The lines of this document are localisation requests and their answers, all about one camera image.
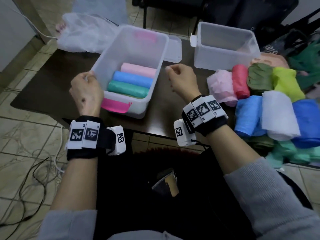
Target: table top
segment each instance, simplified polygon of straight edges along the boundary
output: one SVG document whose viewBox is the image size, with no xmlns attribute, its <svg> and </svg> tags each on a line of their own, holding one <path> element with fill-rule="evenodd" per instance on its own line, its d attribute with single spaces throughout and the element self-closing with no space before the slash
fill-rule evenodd
<svg viewBox="0 0 320 240">
<path fill-rule="evenodd" d="M 89 71 L 100 54 L 71 53 L 56 50 L 26 87 L 12 101 L 17 109 L 38 112 L 59 118 L 76 119 L 79 116 L 73 98 L 69 94 L 71 80 L 81 72 Z M 209 94 L 206 78 L 214 71 L 194 67 L 194 48 L 190 41 L 182 40 L 182 64 L 191 66 L 197 76 L 199 90 Z M 174 121 L 181 119 L 184 101 L 170 87 L 165 67 L 173 63 L 164 61 L 143 119 L 134 119 L 101 109 L 100 117 L 106 126 L 121 125 L 134 131 L 176 138 Z M 234 108 L 225 109 L 233 122 Z M 206 143 L 200 134 L 197 139 Z"/>
</svg>

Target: gray sweatshirt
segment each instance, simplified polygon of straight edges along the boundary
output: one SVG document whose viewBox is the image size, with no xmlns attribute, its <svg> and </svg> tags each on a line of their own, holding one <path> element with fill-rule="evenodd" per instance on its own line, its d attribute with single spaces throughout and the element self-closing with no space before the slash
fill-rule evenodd
<svg viewBox="0 0 320 240">
<path fill-rule="evenodd" d="M 249 218 L 259 240 L 320 239 L 320 218 L 304 208 L 291 187 L 264 158 L 224 176 Z M 91 240 L 96 210 L 51 210 L 42 222 L 38 240 Z M 167 232 L 118 233 L 109 240 L 181 240 Z"/>
</svg>

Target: hand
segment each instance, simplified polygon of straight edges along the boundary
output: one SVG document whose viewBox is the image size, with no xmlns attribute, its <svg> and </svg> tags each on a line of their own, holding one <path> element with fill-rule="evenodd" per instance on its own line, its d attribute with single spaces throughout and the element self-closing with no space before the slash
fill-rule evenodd
<svg viewBox="0 0 320 240">
<path fill-rule="evenodd" d="M 183 64 L 170 65 L 165 68 L 173 91 L 186 103 L 201 95 L 198 89 L 197 77 L 193 69 Z"/>
<path fill-rule="evenodd" d="M 72 79 L 69 92 L 80 115 L 99 117 L 104 93 L 93 71 L 80 73 Z"/>
</svg>

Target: pink rolled fabric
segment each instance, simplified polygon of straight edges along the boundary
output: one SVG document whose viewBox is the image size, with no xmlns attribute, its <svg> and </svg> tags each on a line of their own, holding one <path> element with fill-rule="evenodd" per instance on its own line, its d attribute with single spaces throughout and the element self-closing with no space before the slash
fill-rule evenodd
<svg viewBox="0 0 320 240">
<path fill-rule="evenodd" d="M 121 66 L 121 72 L 136 74 L 149 78 L 155 78 L 157 69 L 144 67 L 140 65 L 134 65 L 129 63 L 123 63 Z"/>
<path fill-rule="evenodd" d="M 226 70 L 217 70 L 207 78 L 210 95 L 213 95 L 218 103 L 225 103 L 230 107 L 237 105 L 237 97 L 233 92 L 232 73 Z"/>
<path fill-rule="evenodd" d="M 238 64 L 232 68 L 232 84 L 235 95 L 238 99 L 246 99 L 250 96 L 247 85 L 248 68 Z"/>
</svg>

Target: tiled floor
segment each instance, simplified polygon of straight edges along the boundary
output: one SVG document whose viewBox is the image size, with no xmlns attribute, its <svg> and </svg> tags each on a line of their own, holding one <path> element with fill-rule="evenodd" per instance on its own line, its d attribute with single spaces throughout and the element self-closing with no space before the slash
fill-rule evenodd
<svg viewBox="0 0 320 240">
<path fill-rule="evenodd" d="M 71 9 L 72 0 L 32 0 L 46 25 L 55 34 L 54 25 L 64 12 Z M 138 7 L 132 7 L 128 0 L 129 20 L 135 26 L 142 27 L 143 12 Z M 147 28 L 177 34 L 187 39 L 194 20 L 179 18 L 163 11 L 148 10 Z M 57 153 L 61 129 L 52 118 L 46 115 L 18 110 L 10 106 L 11 101 L 32 79 L 42 65 L 57 49 L 56 41 L 51 40 L 25 66 L 8 88 L 0 94 L 0 222 L 12 223 L 22 218 L 23 207 L 19 201 L 18 192 L 22 182 L 33 165 L 45 161 L 36 172 L 43 182 L 48 181 L 47 195 L 43 206 L 31 220 L 23 222 L 10 239 L 35 239 L 41 220 L 49 210 L 54 195 L 61 181 L 52 160 Z M 63 129 L 63 145 L 69 131 Z M 134 152 L 146 151 L 156 147 L 178 147 L 176 141 L 134 134 L 132 141 Z M 183 150 L 201 153 L 201 146 L 192 146 Z M 58 153 L 58 166 L 66 167 L 66 152 Z M 320 211 L 320 170 L 285 165 L 284 173 L 293 179 L 305 192 L 314 208 Z M 43 197 L 43 188 L 29 175 L 22 188 L 22 198 L 26 203 L 26 215 L 34 213 Z M 0 240 L 6 239 L 16 226 L 0 228 Z"/>
</svg>

